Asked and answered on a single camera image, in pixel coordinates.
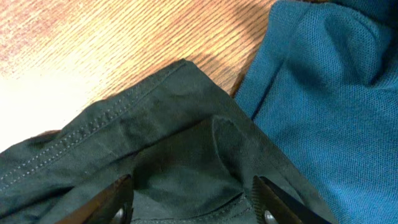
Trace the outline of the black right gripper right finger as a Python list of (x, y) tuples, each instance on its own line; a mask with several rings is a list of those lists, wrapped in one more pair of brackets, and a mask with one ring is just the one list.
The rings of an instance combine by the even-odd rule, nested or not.
[(258, 224), (330, 224), (266, 177), (253, 177), (252, 204)]

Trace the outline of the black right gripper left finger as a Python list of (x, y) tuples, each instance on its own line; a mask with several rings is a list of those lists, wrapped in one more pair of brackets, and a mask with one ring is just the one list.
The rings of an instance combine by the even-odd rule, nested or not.
[(133, 213), (133, 179), (124, 175), (57, 224), (129, 224)]

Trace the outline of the black shorts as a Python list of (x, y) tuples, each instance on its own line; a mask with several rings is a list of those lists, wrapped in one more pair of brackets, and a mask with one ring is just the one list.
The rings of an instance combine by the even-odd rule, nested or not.
[(284, 153), (186, 60), (2, 152), (1, 222), (58, 222), (125, 175), (133, 223), (255, 223), (255, 176), (336, 223)]

